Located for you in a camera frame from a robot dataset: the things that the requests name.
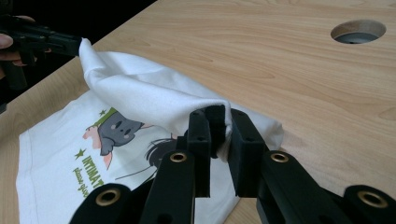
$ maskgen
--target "person's hand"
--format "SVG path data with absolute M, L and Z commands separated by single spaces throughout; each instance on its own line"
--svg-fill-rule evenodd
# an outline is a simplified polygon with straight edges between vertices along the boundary
M 22 19 L 26 19 L 28 21 L 35 21 L 31 17 L 27 16 L 19 16 Z M 24 66 L 25 64 L 21 61 L 21 55 L 18 52 L 10 52 L 10 51 L 2 51 L 1 49 L 6 49 L 10 47 L 14 43 L 13 39 L 9 35 L 0 34 L 0 61 L 9 61 L 17 66 Z M 4 74 L 3 69 L 0 66 L 0 79 L 3 78 L 6 74 Z

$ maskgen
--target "round hole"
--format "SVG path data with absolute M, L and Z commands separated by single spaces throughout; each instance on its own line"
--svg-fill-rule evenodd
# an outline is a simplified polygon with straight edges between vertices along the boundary
M 170 216 L 169 214 L 160 214 L 157 217 L 157 223 L 161 223 L 161 224 L 172 223 L 172 216 Z
M 96 197 L 96 203 L 100 206 L 109 206 L 120 198 L 119 189 L 107 189 Z
M 376 207 L 376 208 L 388 207 L 387 201 L 378 194 L 362 190 L 358 192 L 358 196 L 364 203 L 372 207 Z
M 281 153 L 274 153 L 274 154 L 271 154 L 271 159 L 273 159 L 273 161 L 277 161 L 277 162 L 287 162 L 289 160 L 289 157 L 287 157 L 286 155 L 283 155 Z
M 364 44 L 381 37 L 387 28 L 379 21 L 347 21 L 334 27 L 332 39 L 343 44 Z
M 177 152 L 171 155 L 171 161 L 174 162 L 182 162 L 185 161 L 187 159 L 186 154 L 181 153 L 181 152 Z

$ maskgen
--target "dark background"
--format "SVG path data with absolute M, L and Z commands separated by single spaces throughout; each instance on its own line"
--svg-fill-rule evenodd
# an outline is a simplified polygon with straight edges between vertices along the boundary
M 14 0 L 13 16 L 25 15 L 52 31 L 88 38 L 92 44 L 116 29 L 155 0 Z M 72 56 L 47 53 L 35 66 L 24 66 L 28 87 L 11 90 L 5 78 L 0 80 L 0 104 L 8 103 L 44 77 L 73 59 Z

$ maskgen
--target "light wood surface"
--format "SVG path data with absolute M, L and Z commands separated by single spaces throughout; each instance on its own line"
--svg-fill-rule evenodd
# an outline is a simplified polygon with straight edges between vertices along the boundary
M 360 45 L 331 38 L 362 19 L 387 31 Z M 279 120 L 282 148 L 323 188 L 364 184 L 396 198 L 395 19 L 390 0 L 160 0 L 94 47 L 162 63 Z M 19 220 L 19 134 L 87 89 L 76 58 L 0 115 L 1 223 Z M 255 200 L 226 222 L 260 223 Z

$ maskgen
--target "white cloth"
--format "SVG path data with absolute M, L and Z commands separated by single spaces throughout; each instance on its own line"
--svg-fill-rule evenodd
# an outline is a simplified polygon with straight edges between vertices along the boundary
M 235 108 L 250 116 L 270 149 L 281 145 L 277 120 L 234 104 L 169 67 L 131 54 L 96 52 L 88 39 L 81 43 L 79 58 L 90 90 L 20 136 L 22 224 L 68 223 L 84 198 L 106 183 L 135 189 L 155 174 L 160 143 L 183 135 L 190 112 L 209 105 L 226 108 L 227 142 L 230 109 Z M 195 223 L 222 223 L 238 201 L 227 152 L 224 144 L 218 150 L 221 160 L 211 161 L 211 197 L 196 199 Z

